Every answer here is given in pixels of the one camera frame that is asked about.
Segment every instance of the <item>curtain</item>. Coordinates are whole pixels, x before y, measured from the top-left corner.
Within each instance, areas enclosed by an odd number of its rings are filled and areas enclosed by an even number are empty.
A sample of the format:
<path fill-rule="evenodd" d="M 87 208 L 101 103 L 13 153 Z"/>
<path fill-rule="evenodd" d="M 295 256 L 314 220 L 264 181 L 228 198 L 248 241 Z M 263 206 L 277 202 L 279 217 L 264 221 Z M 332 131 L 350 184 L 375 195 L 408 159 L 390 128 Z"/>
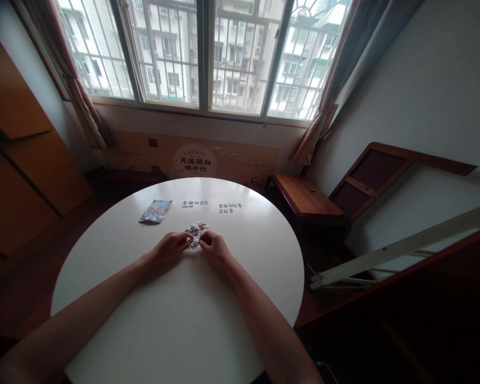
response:
<path fill-rule="evenodd" d="M 329 111 L 354 70 L 388 3 L 389 0 L 353 0 L 351 2 L 318 111 L 294 151 L 292 157 L 294 164 L 311 164 L 316 142 L 324 128 Z"/>
<path fill-rule="evenodd" d="M 65 83 L 85 137 L 91 148 L 109 148 L 114 145 L 109 131 L 103 125 L 89 95 L 78 78 L 59 22 L 58 8 L 52 0 L 20 0 L 34 24 L 53 64 Z"/>
<path fill-rule="evenodd" d="M 349 89 L 343 90 L 346 91 L 346 99 L 334 122 L 330 125 L 328 123 L 324 125 L 322 135 L 318 138 L 318 144 L 336 129 L 340 117 L 352 103 L 370 73 L 423 2 L 424 0 L 390 1 L 369 46 L 366 48 L 366 52 L 363 53 L 359 68 L 356 67 L 355 69 L 356 72 L 359 72 L 358 78 L 353 79 L 353 81 L 349 79 L 349 83 L 351 83 Z"/>

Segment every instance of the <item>puzzle packaging bag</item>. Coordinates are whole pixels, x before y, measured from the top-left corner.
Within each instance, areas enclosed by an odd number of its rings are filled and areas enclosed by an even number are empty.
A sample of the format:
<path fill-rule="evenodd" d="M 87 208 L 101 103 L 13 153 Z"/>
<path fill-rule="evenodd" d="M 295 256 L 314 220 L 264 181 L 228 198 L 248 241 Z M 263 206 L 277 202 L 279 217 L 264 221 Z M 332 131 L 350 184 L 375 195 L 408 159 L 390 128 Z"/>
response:
<path fill-rule="evenodd" d="M 144 212 L 139 222 L 153 221 L 161 223 L 167 215 L 172 200 L 153 200 L 148 209 Z"/>

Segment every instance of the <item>forearm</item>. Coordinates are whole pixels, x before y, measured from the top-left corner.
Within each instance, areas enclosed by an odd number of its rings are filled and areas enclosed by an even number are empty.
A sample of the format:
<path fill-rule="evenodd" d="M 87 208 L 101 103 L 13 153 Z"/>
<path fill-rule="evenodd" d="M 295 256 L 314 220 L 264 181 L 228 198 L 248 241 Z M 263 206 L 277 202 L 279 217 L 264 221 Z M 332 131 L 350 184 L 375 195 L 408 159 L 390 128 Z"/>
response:
<path fill-rule="evenodd" d="M 237 260 L 226 271 L 235 287 L 263 365 L 275 383 L 322 383 L 304 346 L 281 312 Z"/>
<path fill-rule="evenodd" d="M 0 382 L 19 375 L 42 382 L 64 367 L 144 275 L 139 259 L 55 314 L 0 359 Z"/>

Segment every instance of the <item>finger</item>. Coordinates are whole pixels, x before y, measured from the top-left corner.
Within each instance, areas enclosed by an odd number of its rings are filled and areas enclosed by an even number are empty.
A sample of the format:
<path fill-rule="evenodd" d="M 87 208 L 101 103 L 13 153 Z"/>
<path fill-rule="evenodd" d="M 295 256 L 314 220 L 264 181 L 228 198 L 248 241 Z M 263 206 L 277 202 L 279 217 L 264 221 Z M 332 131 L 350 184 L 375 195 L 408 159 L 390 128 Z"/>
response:
<path fill-rule="evenodd" d="M 191 244 L 192 244 L 192 240 L 185 241 L 183 244 L 179 244 L 179 245 L 176 247 L 176 250 L 177 250 L 178 252 L 184 251 L 185 249 L 189 248 Z"/>
<path fill-rule="evenodd" d="M 201 246 L 202 249 L 205 251 L 209 251 L 211 246 L 206 244 L 202 238 L 199 239 L 199 245 Z"/>
<path fill-rule="evenodd" d="M 178 245 L 186 243 L 188 238 L 190 238 L 190 240 L 194 240 L 193 234 L 188 232 L 179 232 L 176 234 L 175 238 Z"/>
<path fill-rule="evenodd" d="M 210 230 L 207 230 L 205 233 L 201 235 L 201 239 L 206 241 L 209 244 L 212 243 L 212 237 L 213 237 L 213 232 Z"/>

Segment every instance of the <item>wooden headboard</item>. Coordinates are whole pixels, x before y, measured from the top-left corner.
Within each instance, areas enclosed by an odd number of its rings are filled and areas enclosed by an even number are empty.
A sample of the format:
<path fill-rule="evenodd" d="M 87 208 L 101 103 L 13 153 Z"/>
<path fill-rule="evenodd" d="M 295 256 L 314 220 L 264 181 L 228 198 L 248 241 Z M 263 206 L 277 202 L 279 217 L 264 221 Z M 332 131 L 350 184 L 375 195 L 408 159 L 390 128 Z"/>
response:
<path fill-rule="evenodd" d="M 354 221 L 414 163 L 460 176 L 466 176 L 477 168 L 476 165 L 373 142 L 366 147 L 329 199 Z"/>

